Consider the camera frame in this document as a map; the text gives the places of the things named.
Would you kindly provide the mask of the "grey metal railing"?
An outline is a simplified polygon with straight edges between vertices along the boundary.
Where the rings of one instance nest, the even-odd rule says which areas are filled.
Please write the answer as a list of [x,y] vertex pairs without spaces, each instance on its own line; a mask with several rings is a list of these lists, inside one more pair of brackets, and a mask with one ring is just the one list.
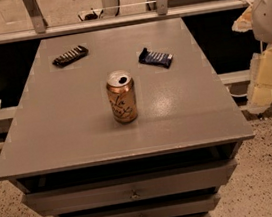
[[147,10],[144,2],[122,4],[119,15],[82,21],[80,9],[93,0],[0,0],[0,45],[88,32],[110,27],[187,17],[237,8],[254,0],[215,0],[168,9]]

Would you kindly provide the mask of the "top grey drawer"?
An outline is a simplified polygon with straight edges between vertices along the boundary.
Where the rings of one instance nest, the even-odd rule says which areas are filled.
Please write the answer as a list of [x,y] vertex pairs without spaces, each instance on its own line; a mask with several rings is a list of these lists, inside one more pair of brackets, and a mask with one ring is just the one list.
[[27,194],[23,203],[41,216],[57,216],[114,204],[142,201],[171,194],[224,185],[237,162],[212,162],[181,169],[140,174],[112,181]]

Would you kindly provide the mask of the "middle grey drawer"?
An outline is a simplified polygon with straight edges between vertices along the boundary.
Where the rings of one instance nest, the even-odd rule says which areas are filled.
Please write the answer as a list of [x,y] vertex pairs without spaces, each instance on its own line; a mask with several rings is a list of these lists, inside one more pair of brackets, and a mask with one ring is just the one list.
[[214,210],[220,196],[199,195],[192,198],[178,198],[148,205],[114,209],[112,211],[79,215],[77,217],[180,217]]

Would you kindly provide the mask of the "grey drawer cabinet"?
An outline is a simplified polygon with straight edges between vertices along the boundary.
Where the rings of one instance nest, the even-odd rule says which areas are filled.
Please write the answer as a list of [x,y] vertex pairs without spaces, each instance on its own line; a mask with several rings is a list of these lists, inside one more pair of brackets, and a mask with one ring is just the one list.
[[45,39],[0,180],[53,217],[210,217],[252,128],[180,19]]

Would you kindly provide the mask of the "orange LaCroix soda can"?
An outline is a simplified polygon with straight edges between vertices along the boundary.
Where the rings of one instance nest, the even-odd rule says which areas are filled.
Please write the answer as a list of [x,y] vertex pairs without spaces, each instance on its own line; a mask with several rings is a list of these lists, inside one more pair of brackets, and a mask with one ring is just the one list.
[[106,93],[112,107],[114,119],[120,123],[130,123],[137,116],[134,81],[128,71],[113,71],[106,82]]

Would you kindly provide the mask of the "blue snack bar wrapper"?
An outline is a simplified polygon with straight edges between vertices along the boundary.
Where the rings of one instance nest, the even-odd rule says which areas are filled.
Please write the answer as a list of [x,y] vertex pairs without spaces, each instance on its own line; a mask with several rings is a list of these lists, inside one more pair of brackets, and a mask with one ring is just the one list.
[[138,62],[145,65],[152,65],[158,67],[169,68],[173,61],[172,54],[160,53],[160,52],[151,52],[148,48],[144,48],[139,55]]

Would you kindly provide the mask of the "black snack bar wrapper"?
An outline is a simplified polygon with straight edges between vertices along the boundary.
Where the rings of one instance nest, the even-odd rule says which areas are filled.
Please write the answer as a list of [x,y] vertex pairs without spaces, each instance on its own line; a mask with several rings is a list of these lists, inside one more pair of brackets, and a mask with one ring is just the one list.
[[52,64],[60,68],[65,67],[87,56],[88,53],[88,49],[84,46],[77,46],[65,52],[64,54],[61,54],[59,57],[56,57],[52,61]]

